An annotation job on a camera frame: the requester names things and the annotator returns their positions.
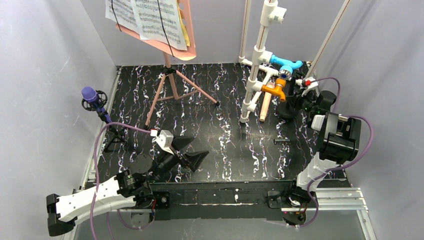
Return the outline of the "small black comb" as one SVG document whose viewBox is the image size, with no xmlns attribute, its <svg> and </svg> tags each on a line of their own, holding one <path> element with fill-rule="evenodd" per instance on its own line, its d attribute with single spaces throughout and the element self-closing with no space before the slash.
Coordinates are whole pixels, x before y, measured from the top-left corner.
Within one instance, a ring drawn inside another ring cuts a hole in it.
<svg viewBox="0 0 424 240">
<path fill-rule="evenodd" d="M 291 141 L 289 139 L 273 139 L 273 143 L 276 146 L 282 146 L 282 145 L 290 145 Z"/>
</svg>

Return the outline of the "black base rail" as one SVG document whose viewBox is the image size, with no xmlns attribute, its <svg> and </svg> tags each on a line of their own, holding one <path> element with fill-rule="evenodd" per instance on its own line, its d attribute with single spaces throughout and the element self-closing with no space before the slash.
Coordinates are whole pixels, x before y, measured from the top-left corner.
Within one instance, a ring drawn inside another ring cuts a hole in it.
<svg viewBox="0 0 424 240">
<path fill-rule="evenodd" d="M 266 219 L 298 220 L 296 213 L 311 219 L 316 211 L 367 210 L 360 188 L 334 187 L 326 179 L 316 190 L 319 206 L 313 201 L 292 207 L 285 202 L 289 180 L 236 182 L 153 183 L 157 199 L 157 221 L 179 219 Z"/>
</svg>

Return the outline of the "pink microphone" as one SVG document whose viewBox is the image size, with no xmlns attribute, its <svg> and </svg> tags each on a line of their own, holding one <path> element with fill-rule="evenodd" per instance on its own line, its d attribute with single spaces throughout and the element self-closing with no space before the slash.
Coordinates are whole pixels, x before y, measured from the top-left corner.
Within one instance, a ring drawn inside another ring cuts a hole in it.
<svg viewBox="0 0 424 240">
<path fill-rule="evenodd" d="M 264 96 L 263 96 L 263 101 L 262 101 L 262 105 L 261 105 L 261 109 L 259 113 L 259 121 L 264 123 L 268 115 L 269 106 L 270 106 L 270 102 L 273 95 L 266 91 L 262 91 L 262 92 Z"/>
</svg>

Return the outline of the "purple microphone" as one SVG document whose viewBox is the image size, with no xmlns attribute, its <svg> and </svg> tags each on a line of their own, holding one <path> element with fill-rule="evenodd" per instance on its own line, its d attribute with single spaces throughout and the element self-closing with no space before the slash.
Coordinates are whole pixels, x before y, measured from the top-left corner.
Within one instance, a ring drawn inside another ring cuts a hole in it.
<svg viewBox="0 0 424 240">
<path fill-rule="evenodd" d="M 87 102 L 89 104 L 91 103 L 97 103 L 99 101 L 99 95 L 96 90 L 94 90 L 90 86 L 86 86 L 81 90 L 82 94 L 82 103 Z"/>
</svg>

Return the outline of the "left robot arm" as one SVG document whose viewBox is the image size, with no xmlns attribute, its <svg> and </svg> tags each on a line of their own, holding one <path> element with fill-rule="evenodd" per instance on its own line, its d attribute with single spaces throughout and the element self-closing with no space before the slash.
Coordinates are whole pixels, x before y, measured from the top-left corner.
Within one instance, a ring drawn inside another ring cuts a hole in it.
<svg viewBox="0 0 424 240">
<path fill-rule="evenodd" d="M 97 215 L 114 210 L 139 207 L 152 209 L 164 197 L 152 189 L 152 183 L 177 165 L 195 172 L 208 150 L 184 151 L 193 136 L 159 136 L 156 156 L 139 154 L 138 164 L 91 188 L 66 196 L 52 193 L 46 197 L 47 229 L 51 237 L 64 235 Z"/>
</svg>

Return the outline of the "sheet music pages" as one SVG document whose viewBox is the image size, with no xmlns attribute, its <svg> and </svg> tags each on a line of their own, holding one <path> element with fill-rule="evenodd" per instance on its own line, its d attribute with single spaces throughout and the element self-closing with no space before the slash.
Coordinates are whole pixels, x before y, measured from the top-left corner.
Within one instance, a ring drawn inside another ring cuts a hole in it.
<svg viewBox="0 0 424 240">
<path fill-rule="evenodd" d="M 191 46 L 176 0 L 106 0 L 105 17 L 118 29 L 135 32 L 142 40 L 159 41 L 186 51 Z"/>
</svg>

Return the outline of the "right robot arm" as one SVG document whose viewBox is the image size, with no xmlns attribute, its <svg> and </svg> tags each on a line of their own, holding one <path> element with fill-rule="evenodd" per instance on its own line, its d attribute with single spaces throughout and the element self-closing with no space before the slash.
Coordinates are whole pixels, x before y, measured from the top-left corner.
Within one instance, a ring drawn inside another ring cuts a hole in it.
<svg viewBox="0 0 424 240">
<path fill-rule="evenodd" d="M 353 161 L 359 151 L 362 122 L 331 112 L 337 96 L 324 90 L 303 108 L 309 114 L 308 126 L 318 132 L 314 155 L 293 180 L 287 198 L 299 204 L 311 200 L 320 182 L 334 168 Z"/>
</svg>

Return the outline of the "blue faucet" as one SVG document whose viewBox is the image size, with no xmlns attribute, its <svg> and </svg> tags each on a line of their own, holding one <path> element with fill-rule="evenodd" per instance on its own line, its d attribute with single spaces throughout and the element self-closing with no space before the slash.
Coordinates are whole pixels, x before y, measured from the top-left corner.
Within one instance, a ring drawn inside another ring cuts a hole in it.
<svg viewBox="0 0 424 240">
<path fill-rule="evenodd" d="M 293 71 L 299 69 L 303 65 L 303 62 L 300 60 L 291 61 L 277 57 L 274 54 L 271 55 L 269 63 L 280 66 L 277 75 L 279 78 L 286 81 L 290 81 L 293 75 Z"/>
</svg>

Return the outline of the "pink music stand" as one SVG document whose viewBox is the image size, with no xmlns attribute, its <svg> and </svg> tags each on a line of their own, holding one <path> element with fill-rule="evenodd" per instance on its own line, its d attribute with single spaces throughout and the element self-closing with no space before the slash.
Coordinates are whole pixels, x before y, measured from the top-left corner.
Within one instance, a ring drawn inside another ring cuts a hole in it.
<svg viewBox="0 0 424 240">
<path fill-rule="evenodd" d="M 155 40 L 142 40 L 138 34 L 135 32 L 124 28 L 122 31 L 118 29 L 118 24 L 115 23 L 115 27 L 120 31 L 127 35 L 130 35 L 158 50 L 160 50 L 163 54 L 164 58 L 164 66 L 162 69 L 162 77 L 159 81 L 155 96 L 152 100 L 149 112 L 147 114 L 147 118 L 144 123 L 144 127 L 148 128 L 150 125 L 151 118 L 153 116 L 155 107 L 157 102 L 161 101 L 160 93 L 163 89 L 164 83 L 166 80 L 169 80 L 172 90 L 171 98 L 175 100 L 180 100 L 195 93 L 200 93 L 201 95 L 208 98 L 212 101 L 216 106 L 220 105 L 220 102 L 214 99 L 211 95 L 209 95 L 206 91 L 204 91 L 200 86 L 182 74 L 179 70 L 177 70 L 176 66 L 171 63 L 171 58 L 176 58 L 182 61 L 189 61 L 194 59 L 197 56 L 196 53 L 196 44 L 194 38 L 194 30 L 192 24 L 192 16 L 190 9 L 190 1 L 188 0 L 177 0 L 178 5 L 181 9 L 181 16 L 183 26 L 186 28 L 186 32 L 188 34 L 188 38 L 190 40 L 190 46 L 187 50 L 178 50 L 174 47 L 171 47 L 167 43 L 163 43 Z"/>
</svg>

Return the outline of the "black round-base mic stand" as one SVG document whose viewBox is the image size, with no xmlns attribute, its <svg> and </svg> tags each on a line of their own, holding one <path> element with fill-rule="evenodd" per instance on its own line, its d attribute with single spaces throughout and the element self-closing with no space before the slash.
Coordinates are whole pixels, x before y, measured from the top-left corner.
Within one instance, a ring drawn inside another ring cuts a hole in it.
<svg viewBox="0 0 424 240">
<path fill-rule="evenodd" d="M 295 85 L 296 81 L 294 79 L 289 81 L 288 92 L 286 94 L 286 101 L 280 102 L 275 109 L 275 113 L 281 119 L 294 119 L 298 114 L 298 111 L 295 110 L 295 108 L 293 107 Z"/>
</svg>

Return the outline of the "white pvc pipe frame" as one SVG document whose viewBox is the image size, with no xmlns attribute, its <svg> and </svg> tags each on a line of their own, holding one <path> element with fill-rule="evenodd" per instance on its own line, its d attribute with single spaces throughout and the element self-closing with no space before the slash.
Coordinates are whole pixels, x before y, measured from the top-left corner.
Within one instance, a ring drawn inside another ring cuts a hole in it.
<svg viewBox="0 0 424 240">
<path fill-rule="evenodd" d="M 255 111 L 257 101 L 263 93 L 261 91 L 262 86 L 267 85 L 272 76 L 278 77 L 280 66 L 277 64 L 270 64 L 270 58 L 275 54 L 267 51 L 265 47 L 270 25 L 272 23 L 281 24 L 287 13 L 287 9 L 278 6 L 278 4 L 279 2 L 277 0 L 265 0 L 263 2 L 256 44 L 253 47 L 251 60 L 248 60 L 245 53 L 252 1 L 245 1 L 238 61 L 242 65 L 250 66 L 251 69 L 246 80 L 245 96 L 242 101 L 241 114 L 239 117 L 239 122 L 242 124 L 246 123 L 250 113 Z"/>
</svg>

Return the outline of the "black tripod mic stand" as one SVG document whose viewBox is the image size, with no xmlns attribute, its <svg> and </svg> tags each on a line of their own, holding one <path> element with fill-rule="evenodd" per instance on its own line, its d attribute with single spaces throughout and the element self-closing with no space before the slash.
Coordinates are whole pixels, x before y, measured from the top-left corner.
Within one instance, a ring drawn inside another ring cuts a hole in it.
<svg viewBox="0 0 424 240">
<path fill-rule="evenodd" d="M 96 90 L 98 93 L 99 100 L 98 102 L 87 103 L 81 102 L 82 107 L 89 112 L 96 112 L 97 116 L 106 124 L 112 122 L 112 119 L 106 110 L 106 104 L 108 102 L 108 96 L 102 90 Z M 110 146 L 112 144 L 125 144 L 127 141 L 125 140 L 125 130 L 118 130 L 115 126 L 111 125 L 107 129 L 109 132 L 113 134 L 112 139 L 108 142 L 108 144 L 104 147 L 104 152 L 111 152 Z"/>
</svg>

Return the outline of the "orange faucet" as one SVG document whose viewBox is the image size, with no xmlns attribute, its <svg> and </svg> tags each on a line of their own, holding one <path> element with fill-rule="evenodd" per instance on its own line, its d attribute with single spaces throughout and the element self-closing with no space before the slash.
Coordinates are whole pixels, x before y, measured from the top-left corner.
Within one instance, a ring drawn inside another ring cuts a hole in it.
<svg viewBox="0 0 424 240">
<path fill-rule="evenodd" d="M 278 97 L 280 102 L 285 102 L 286 94 L 284 93 L 284 87 L 286 86 L 286 83 L 286 80 L 282 78 L 277 78 L 273 85 L 263 85 L 261 87 L 261 91 Z"/>
</svg>

